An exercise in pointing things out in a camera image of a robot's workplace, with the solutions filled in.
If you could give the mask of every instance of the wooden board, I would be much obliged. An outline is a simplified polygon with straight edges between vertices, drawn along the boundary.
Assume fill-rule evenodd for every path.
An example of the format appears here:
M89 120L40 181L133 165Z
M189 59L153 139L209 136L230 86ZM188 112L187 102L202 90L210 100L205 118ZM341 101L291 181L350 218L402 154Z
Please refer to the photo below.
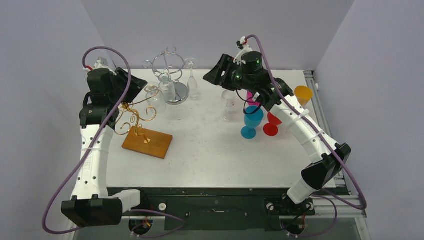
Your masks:
M133 126L127 134L122 148L160 159L165 158L171 145L172 135L143 128L141 133L149 140L149 143L147 143L143 136L136 135L135 130L136 128Z

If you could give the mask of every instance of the gray wall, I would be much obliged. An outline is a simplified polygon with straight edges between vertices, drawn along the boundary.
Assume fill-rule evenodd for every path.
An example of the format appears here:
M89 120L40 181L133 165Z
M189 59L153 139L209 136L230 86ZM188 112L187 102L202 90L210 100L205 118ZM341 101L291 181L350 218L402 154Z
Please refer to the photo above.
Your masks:
M354 0L81 0L107 46L132 67L167 46L200 68L256 34L273 69L314 70Z
M80 158L84 52L103 45L79 1L0 3L1 239L57 239L41 228L50 197ZM92 65L102 52L89 56ZM60 203L48 226L64 230Z
M315 77L374 240L424 236L424 1L356 0Z

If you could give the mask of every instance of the round metal base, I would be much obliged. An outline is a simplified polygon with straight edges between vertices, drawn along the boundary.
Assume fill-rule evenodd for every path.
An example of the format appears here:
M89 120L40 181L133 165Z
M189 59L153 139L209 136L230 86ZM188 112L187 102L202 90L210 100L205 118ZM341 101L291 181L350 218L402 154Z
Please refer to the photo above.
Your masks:
M184 103L189 98L189 88L181 82L175 84L175 100L166 101L169 105L179 105Z

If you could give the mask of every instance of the yellow cup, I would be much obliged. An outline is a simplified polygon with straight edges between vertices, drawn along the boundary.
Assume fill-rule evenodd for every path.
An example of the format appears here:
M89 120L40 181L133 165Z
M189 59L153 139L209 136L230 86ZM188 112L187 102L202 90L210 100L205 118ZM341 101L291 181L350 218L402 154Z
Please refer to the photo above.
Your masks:
M306 104L308 104L314 95L314 92L307 86L298 86L294 89L294 95L297 97L300 105L305 108Z

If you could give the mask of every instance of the blue cup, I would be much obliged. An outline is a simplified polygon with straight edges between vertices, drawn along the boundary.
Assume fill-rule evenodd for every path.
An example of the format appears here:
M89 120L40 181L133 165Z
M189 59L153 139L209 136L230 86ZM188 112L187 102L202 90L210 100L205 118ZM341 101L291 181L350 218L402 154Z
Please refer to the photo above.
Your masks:
M245 109L246 113L248 114L244 115L244 123L246 124L246 127L250 129L258 127L264 118L264 111L262 111L262 109L259 109L257 112L253 113L253 111L255 111L257 108L257 106L249 106Z

